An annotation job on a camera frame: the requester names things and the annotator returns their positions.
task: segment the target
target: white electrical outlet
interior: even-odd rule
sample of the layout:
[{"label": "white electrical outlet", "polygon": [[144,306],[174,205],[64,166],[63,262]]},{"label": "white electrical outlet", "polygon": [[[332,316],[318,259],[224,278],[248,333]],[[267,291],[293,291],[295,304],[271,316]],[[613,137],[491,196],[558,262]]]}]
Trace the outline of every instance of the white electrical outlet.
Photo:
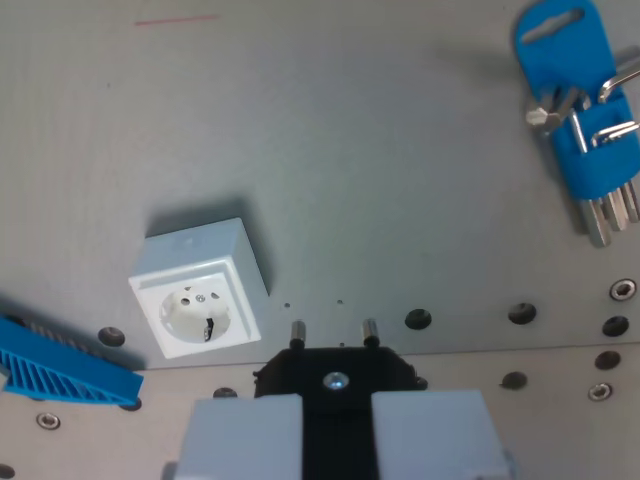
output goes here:
[{"label": "white electrical outlet", "polygon": [[268,294],[239,218],[145,239],[129,283],[166,358],[261,338]]}]

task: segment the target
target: gray metal plate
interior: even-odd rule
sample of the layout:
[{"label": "gray metal plate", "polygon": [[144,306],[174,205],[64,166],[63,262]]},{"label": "gray metal plate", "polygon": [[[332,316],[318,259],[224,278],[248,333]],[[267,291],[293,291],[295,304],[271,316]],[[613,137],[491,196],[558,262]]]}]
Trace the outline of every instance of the gray metal plate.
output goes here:
[{"label": "gray metal plate", "polygon": [[[637,480],[640,346],[616,350],[622,362],[608,372],[593,366],[602,351],[598,347],[421,355],[407,361],[428,379],[431,391],[482,391],[519,480]],[[194,402],[221,387],[251,397],[251,372],[258,368],[144,372],[137,412],[0,394],[0,463],[15,469],[16,480],[173,480]],[[523,390],[499,386],[512,370],[528,376]],[[589,401],[587,391],[600,382],[613,386],[613,396]],[[35,417],[41,412],[57,415],[61,427],[53,432],[38,427]]]},{"label": "gray metal plate", "polygon": [[[402,353],[603,342],[640,309],[608,297],[640,228],[593,248],[524,124],[525,3],[3,2],[0,306],[94,346],[118,327],[114,358],[147,368],[266,361],[298,318],[318,346],[375,318]],[[637,43],[640,4],[599,3],[613,48]],[[143,239],[233,216],[271,293],[263,340],[166,361],[127,284]]]}]

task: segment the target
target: blue key holder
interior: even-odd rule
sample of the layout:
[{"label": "blue key holder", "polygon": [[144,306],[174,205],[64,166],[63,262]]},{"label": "blue key holder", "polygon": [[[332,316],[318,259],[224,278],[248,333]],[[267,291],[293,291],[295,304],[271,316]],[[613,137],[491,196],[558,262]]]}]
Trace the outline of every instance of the blue key holder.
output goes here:
[{"label": "blue key holder", "polygon": [[0,316],[7,392],[41,400],[135,405],[143,378]]},{"label": "blue key holder", "polygon": [[[575,20],[546,36],[527,41],[526,34],[562,15]],[[616,75],[616,65],[596,7],[588,0],[546,0],[520,18],[515,47],[533,96],[541,101],[549,91],[584,90],[592,107],[578,112],[589,151],[581,153],[569,122],[551,134],[558,163],[572,196],[579,200],[604,197],[640,171],[637,135],[591,147],[598,131],[633,120],[624,92],[617,88],[606,103],[597,103],[600,88]]]}]

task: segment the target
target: mounting hole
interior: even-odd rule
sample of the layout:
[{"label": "mounting hole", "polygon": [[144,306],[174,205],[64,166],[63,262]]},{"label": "mounting hole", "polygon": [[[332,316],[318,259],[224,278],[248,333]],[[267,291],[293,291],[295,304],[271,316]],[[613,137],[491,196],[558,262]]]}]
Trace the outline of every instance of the mounting hole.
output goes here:
[{"label": "mounting hole", "polygon": [[116,327],[104,327],[98,332],[98,340],[107,347],[121,347],[124,345],[124,333]]},{"label": "mounting hole", "polygon": [[613,387],[608,383],[597,383],[589,389],[588,397],[592,402],[601,402],[613,394]]},{"label": "mounting hole", "polygon": [[611,317],[602,325],[602,333],[607,337],[619,337],[627,330],[629,330],[629,320],[621,315]]},{"label": "mounting hole", "polygon": [[238,394],[233,388],[222,387],[213,392],[213,398],[236,398]]},{"label": "mounting hole", "polygon": [[140,397],[138,397],[136,399],[136,403],[134,403],[133,405],[118,405],[118,406],[125,412],[137,412],[142,408],[142,400],[140,400]]},{"label": "mounting hole", "polygon": [[404,324],[411,330],[424,330],[431,325],[431,314],[424,308],[417,308],[407,313]]},{"label": "mounting hole", "polygon": [[4,463],[0,463],[0,478],[13,478],[16,476],[16,471],[11,468],[9,465],[5,465]]},{"label": "mounting hole", "polygon": [[533,321],[538,310],[531,303],[518,303],[509,309],[509,320],[516,325],[526,325]]},{"label": "mounting hole", "polygon": [[621,360],[622,357],[618,352],[607,350],[596,357],[595,365],[598,370],[611,370],[616,368]]},{"label": "mounting hole", "polygon": [[429,382],[427,382],[427,380],[422,377],[416,377],[416,385],[418,387],[418,390],[426,390],[427,388],[429,388]]},{"label": "mounting hole", "polygon": [[53,413],[38,414],[36,423],[45,430],[57,430],[60,428],[60,419]]},{"label": "mounting hole", "polygon": [[623,278],[611,285],[609,295],[618,302],[624,302],[625,300],[629,300],[633,297],[636,294],[636,291],[636,282],[630,278]]},{"label": "mounting hole", "polygon": [[26,327],[27,326],[27,322],[25,322],[20,317],[16,317],[15,315],[5,315],[4,318],[9,320],[11,323],[15,323],[16,325],[20,325],[21,327]]},{"label": "mounting hole", "polygon": [[506,390],[522,390],[527,386],[527,376],[522,372],[507,373],[500,386]]}]

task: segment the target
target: white plastic block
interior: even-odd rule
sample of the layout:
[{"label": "white plastic block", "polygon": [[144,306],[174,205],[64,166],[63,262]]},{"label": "white plastic block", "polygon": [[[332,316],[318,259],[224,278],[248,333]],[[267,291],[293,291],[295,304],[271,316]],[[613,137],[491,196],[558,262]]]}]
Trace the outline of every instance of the white plastic block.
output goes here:
[{"label": "white plastic block", "polygon": [[298,395],[200,400],[175,479],[300,480],[302,423]]},{"label": "white plastic block", "polygon": [[145,239],[129,283],[166,358],[261,338],[268,294],[239,218]]},{"label": "white plastic block", "polygon": [[371,396],[381,480],[512,478],[479,391]]}]

